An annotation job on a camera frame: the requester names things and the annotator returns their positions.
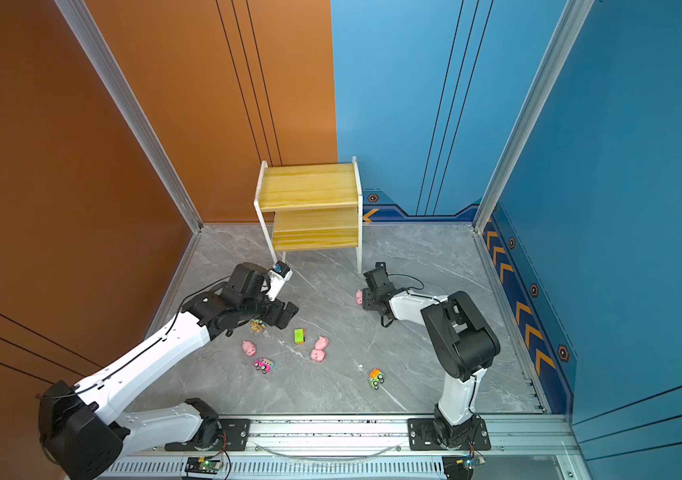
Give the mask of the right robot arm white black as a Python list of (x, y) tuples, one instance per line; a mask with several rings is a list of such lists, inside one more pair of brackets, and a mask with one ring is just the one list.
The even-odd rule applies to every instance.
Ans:
[(490, 434), (476, 401), (501, 344), (472, 298), (464, 291), (436, 296), (397, 287), (383, 262), (364, 277), (367, 287), (357, 295), (363, 309), (378, 312), (384, 328), (402, 321), (424, 326), (445, 371), (432, 423), (410, 429), (412, 448), (490, 450)]

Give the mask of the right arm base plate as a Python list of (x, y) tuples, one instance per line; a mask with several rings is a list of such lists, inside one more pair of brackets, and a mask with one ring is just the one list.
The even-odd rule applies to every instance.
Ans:
[(410, 448), (413, 451), (492, 449), (485, 420), (472, 415), (460, 425), (450, 425), (440, 418), (410, 418), (407, 420)]

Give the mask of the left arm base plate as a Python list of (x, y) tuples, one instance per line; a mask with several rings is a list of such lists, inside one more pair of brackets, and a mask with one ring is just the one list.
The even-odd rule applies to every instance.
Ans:
[(241, 452), (246, 449), (250, 427), (251, 420), (247, 418), (204, 420), (191, 440), (168, 443), (165, 445), (165, 450)]

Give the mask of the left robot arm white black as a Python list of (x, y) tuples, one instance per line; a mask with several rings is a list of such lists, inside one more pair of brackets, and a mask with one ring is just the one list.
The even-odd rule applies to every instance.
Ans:
[(188, 295), (156, 333), (100, 371), (68, 385), (59, 381), (40, 398), (39, 441), (71, 479), (95, 479), (117, 460), (169, 444), (220, 449), (216, 410), (199, 398), (159, 410), (128, 412), (130, 404), (191, 353), (235, 329), (261, 320), (286, 328), (299, 308), (278, 295), (293, 271), (244, 262), (233, 273)]

